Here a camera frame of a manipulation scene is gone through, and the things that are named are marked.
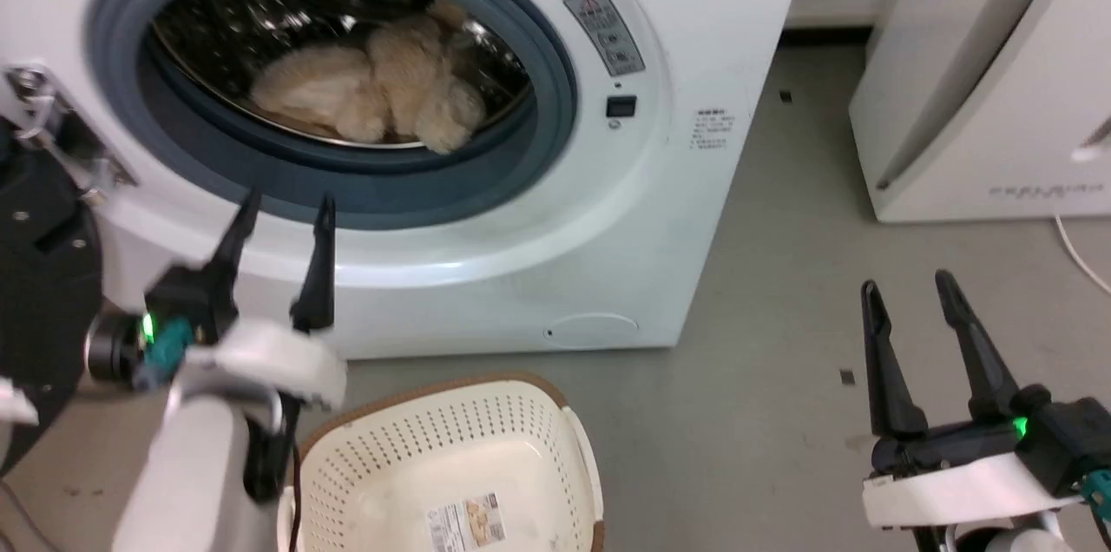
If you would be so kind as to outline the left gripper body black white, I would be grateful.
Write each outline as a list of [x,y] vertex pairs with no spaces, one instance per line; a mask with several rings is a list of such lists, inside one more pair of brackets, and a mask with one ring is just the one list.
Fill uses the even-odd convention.
[[243,318],[236,275],[171,267],[149,288],[142,313],[104,308],[87,334],[87,372],[127,392],[166,391],[166,413],[196,398],[333,409],[346,397],[346,360],[289,321]]

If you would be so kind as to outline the printed paper basket label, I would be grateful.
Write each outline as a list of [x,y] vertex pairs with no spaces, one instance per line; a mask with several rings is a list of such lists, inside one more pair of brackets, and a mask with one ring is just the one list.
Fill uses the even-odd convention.
[[427,525],[434,552],[483,552],[507,539],[496,493],[429,509]]

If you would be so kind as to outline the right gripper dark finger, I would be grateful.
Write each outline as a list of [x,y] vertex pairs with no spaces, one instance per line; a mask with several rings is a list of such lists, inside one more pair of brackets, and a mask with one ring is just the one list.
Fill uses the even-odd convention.
[[927,416],[921,407],[915,407],[905,385],[891,342],[891,319],[875,280],[865,280],[861,287],[861,312],[872,434],[881,438],[921,436],[928,430]]
[[975,315],[955,275],[948,270],[934,273],[937,295],[948,327],[955,331],[970,387],[969,413],[973,421],[1001,421],[1015,416],[1010,401],[1017,393],[1003,358]]

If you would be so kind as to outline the white washing machine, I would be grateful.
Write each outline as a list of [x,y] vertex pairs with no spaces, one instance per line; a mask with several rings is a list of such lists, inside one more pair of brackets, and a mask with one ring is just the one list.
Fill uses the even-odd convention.
[[[191,184],[123,128],[91,72],[91,1],[0,0],[0,66],[46,66],[136,177],[100,207],[81,201],[100,237],[101,307],[142,311],[168,267],[206,262],[246,195],[230,201]],[[645,66],[620,77],[608,74],[563,0],[531,1],[575,66],[569,143],[524,193],[452,223],[343,228],[334,195],[336,318],[326,339],[347,358],[565,351],[542,329],[579,313],[633,319],[635,343],[620,349],[679,342],[792,0],[612,0]],[[702,108],[735,113],[733,145],[687,148]],[[288,318],[316,215],[281,219],[261,200],[236,282],[240,314]]]

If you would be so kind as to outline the black round washer door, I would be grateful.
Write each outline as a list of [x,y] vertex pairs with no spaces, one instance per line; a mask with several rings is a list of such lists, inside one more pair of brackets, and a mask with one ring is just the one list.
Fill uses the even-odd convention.
[[0,422],[0,478],[76,395],[102,275],[94,215],[71,177],[49,153],[17,144],[0,118],[0,378],[38,412],[33,424]]

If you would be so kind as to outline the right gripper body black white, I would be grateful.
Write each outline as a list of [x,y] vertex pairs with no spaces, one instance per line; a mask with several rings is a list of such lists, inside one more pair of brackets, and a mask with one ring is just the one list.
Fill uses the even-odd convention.
[[1094,398],[1055,402],[1040,385],[1012,405],[1000,423],[961,424],[900,450],[892,473],[864,482],[869,524],[957,526],[1075,504],[1111,519],[1111,410]]

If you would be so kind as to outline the beige fluffy plush toy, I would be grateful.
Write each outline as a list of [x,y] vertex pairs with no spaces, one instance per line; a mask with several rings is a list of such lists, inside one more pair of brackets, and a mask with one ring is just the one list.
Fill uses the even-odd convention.
[[424,13],[378,27],[364,46],[290,51],[254,78],[250,100],[270,116],[332,130],[341,140],[379,144],[388,136],[449,155],[471,140],[486,102],[457,73],[450,31],[467,11],[436,0]]

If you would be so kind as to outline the metal washer door hinge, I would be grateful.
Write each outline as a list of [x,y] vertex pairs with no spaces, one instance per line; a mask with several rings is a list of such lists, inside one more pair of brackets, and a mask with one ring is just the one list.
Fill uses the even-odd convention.
[[0,117],[13,126],[16,144],[50,155],[86,203],[100,207],[138,185],[46,66],[0,66]]

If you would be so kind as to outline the small text sticker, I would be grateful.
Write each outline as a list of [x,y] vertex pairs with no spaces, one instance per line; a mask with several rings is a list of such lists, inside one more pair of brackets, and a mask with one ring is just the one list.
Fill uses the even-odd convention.
[[733,145],[738,118],[725,108],[702,108],[692,117],[687,148],[690,151],[722,151]]

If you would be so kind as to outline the white appliance cabinet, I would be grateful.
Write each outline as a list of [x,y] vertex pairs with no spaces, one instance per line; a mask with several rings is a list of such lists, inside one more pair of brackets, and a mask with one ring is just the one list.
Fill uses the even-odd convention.
[[849,116],[882,223],[1111,215],[1111,0],[891,0]]

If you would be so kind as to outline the shiny steel washer drum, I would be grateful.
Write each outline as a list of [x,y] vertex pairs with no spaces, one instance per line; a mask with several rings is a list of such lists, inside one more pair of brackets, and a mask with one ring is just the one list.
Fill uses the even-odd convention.
[[[424,13],[434,1],[171,0],[152,18],[150,33],[160,54],[191,89],[247,120],[329,145],[430,151],[420,141],[396,136],[386,137],[379,144],[353,143],[341,140],[330,129],[270,116],[251,102],[250,89],[266,66],[290,51],[310,46],[364,46],[366,38],[378,27]],[[450,31],[450,41],[457,53],[457,73],[476,86],[486,102],[486,120],[472,141],[530,100],[533,84],[504,39],[469,11],[460,29]]]

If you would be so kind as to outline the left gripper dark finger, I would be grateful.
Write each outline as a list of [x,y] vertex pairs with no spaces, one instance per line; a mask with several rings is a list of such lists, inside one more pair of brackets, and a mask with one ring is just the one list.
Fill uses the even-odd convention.
[[227,225],[216,248],[214,254],[207,261],[207,272],[211,275],[238,274],[241,255],[246,250],[247,240],[253,235],[256,220],[260,212],[262,193],[247,192],[246,199],[239,204],[236,215]]
[[299,333],[333,327],[336,311],[336,200],[326,194],[312,227],[313,251],[303,287],[291,304],[291,325]]

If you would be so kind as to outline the grey-blue rubber door gasket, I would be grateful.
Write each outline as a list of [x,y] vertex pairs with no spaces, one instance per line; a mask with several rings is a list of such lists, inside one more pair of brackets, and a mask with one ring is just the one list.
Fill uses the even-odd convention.
[[432,227],[516,199],[565,149],[578,113],[575,66],[531,0],[456,0],[510,46],[533,94],[461,151],[369,151],[288,136],[191,89],[150,33],[171,0],[92,0],[86,46],[96,84],[140,145],[203,191],[239,201],[251,188],[267,214],[310,222],[336,195],[350,229]]

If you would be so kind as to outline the grey warning sticker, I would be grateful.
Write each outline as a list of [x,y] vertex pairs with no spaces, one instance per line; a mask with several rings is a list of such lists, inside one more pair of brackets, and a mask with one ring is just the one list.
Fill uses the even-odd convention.
[[595,46],[609,76],[632,76],[645,69],[643,57],[612,0],[563,0],[571,16]]

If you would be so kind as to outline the cream perforated laundry basket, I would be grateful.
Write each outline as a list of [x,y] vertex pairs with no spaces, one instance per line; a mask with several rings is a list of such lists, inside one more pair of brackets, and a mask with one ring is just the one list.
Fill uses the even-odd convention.
[[604,552],[594,449],[547,379],[500,371],[380,399],[300,446],[277,552],[434,552],[429,509],[496,493],[506,541],[483,552]]

